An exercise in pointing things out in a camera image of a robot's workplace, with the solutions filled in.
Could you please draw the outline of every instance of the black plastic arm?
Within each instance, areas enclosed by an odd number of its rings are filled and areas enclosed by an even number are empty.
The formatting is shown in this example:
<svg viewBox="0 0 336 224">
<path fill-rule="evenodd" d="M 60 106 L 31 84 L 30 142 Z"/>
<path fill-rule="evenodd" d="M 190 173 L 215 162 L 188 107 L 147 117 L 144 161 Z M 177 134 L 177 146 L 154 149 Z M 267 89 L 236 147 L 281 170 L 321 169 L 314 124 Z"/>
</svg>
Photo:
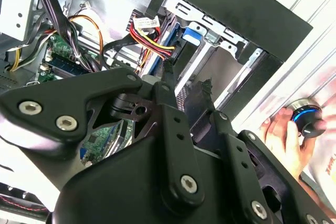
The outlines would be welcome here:
<svg viewBox="0 0 336 224">
<path fill-rule="evenodd" d="M 35 107 L 23 108 L 26 101 Z M 331 223 L 256 135 L 236 136 L 226 115 L 202 108 L 210 152 L 193 145 L 173 87 L 118 68 L 8 91 L 0 96 L 0 136 L 45 160 L 71 159 L 92 131 L 135 122 L 131 146 L 65 185 L 50 223 L 309 224 L 307 215 Z M 60 127 L 64 115 L 77 126 Z M 279 209 L 264 190 L 274 181 Z"/>
</svg>

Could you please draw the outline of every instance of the silver screw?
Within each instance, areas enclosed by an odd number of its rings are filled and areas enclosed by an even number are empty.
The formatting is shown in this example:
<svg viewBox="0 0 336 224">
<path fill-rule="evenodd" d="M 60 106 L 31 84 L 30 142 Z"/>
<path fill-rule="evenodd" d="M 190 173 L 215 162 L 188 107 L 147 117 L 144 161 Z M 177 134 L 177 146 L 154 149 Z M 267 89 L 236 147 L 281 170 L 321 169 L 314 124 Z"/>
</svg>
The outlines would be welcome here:
<svg viewBox="0 0 336 224">
<path fill-rule="evenodd" d="M 131 75 L 131 74 L 128 74 L 127 77 L 128 77 L 128 79 L 130 79 L 132 81 L 136 81 L 136 77 Z"/>
<path fill-rule="evenodd" d="M 37 115 L 41 113 L 42 107 L 37 102 L 26 101 L 20 103 L 19 110 L 21 111 L 21 113 L 26 115 Z"/>
<path fill-rule="evenodd" d="M 170 90 L 170 88 L 167 87 L 166 85 L 162 85 L 162 88 L 163 88 L 164 90 L 166 90 L 166 91 L 169 91 L 169 90 Z"/>
<path fill-rule="evenodd" d="M 227 116 L 226 116 L 226 115 L 224 115 L 223 113 L 220 113 L 220 115 L 221 115 L 221 118 L 222 118 L 223 120 L 227 120 Z"/>
<path fill-rule="evenodd" d="M 190 194 L 194 194 L 195 192 L 197 192 L 197 183 L 189 175 L 183 175 L 182 176 L 181 185 Z"/>
<path fill-rule="evenodd" d="M 262 220 L 267 218 L 267 212 L 265 208 L 258 201 L 254 200 L 251 203 L 253 212 Z"/>
<path fill-rule="evenodd" d="M 256 140 L 256 137 L 252 133 L 247 133 L 247 136 L 253 141 Z"/>
<path fill-rule="evenodd" d="M 306 217 L 310 224 L 318 224 L 312 215 L 306 215 Z"/>
<path fill-rule="evenodd" d="M 63 115 L 56 120 L 56 125 L 63 131 L 74 131 L 78 123 L 72 116 Z"/>
</svg>

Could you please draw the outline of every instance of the green circuit board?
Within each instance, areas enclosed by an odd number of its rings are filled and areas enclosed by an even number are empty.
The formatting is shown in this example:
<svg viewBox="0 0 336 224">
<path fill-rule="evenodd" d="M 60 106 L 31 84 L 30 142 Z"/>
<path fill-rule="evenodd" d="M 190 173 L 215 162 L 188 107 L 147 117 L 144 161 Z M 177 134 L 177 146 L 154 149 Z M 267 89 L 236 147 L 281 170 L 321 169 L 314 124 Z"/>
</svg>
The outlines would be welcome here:
<svg viewBox="0 0 336 224">
<path fill-rule="evenodd" d="M 54 53 L 67 59 L 71 57 L 72 48 L 59 35 L 53 35 L 50 41 Z"/>
<path fill-rule="evenodd" d="M 68 60 L 75 61 L 75 57 L 73 55 L 72 49 L 70 46 L 59 36 L 53 35 L 49 40 L 50 49 L 52 50 L 52 54 L 58 54 L 61 57 L 64 57 Z M 88 52 L 93 58 L 97 57 L 91 52 Z M 56 76 L 52 69 L 48 71 L 41 71 L 38 77 L 38 81 L 40 83 L 54 81 L 59 77 Z M 93 132 L 91 135 L 87 136 L 82 143 L 80 148 L 80 157 L 84 164 L 88 161 L 95 164 L 105 158 L 108 150 L 113 146 L 115 140 L 117 139 L 118 133 L 120 129 L 120 124 L 114 127 L 106 127 L 99 129 Z M 132 121 L 128 123 L 127 136 L 125 141 L 122 143 L 125 146 L 125 142 L 127 142 L 132 136 Z"/>
</svg>

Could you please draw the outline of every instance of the knob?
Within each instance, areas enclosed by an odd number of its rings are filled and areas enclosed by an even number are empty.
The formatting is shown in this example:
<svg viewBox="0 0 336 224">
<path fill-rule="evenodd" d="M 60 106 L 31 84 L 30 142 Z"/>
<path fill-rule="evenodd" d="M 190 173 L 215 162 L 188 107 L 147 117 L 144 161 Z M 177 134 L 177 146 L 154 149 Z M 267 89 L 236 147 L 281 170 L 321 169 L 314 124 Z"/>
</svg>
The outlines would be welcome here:
<svg viewBox="0 0 336 224">
<path fill-rule="evenodd" d="M 311 99 L 300 99 L 287 108 L 293 110 L 291 118 L 298 127 L 299 132 L 306 138 L 312 138 L 322 135 L 325 130 L 318 129 L 316 125 L 324 122 L 322 119 L 322 110 L 318 103 Z"/>
</svg>

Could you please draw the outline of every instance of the sticker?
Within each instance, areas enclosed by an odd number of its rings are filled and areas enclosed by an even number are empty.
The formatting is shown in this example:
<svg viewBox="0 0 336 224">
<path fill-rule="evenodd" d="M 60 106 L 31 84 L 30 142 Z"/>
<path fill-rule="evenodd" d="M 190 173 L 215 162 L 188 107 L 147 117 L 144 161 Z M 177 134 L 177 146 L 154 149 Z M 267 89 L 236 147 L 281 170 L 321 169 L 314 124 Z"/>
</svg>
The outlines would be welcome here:
<svg viewBox="0 0 336 224">
<path fill-rule="evenodd" d="M 157 17 L 157 16 L 154 19 L 133 18 L 133 22 L 134 22 L 134 27 L 136 29 L 160 27 L 159 17 Z"/>
</svg>

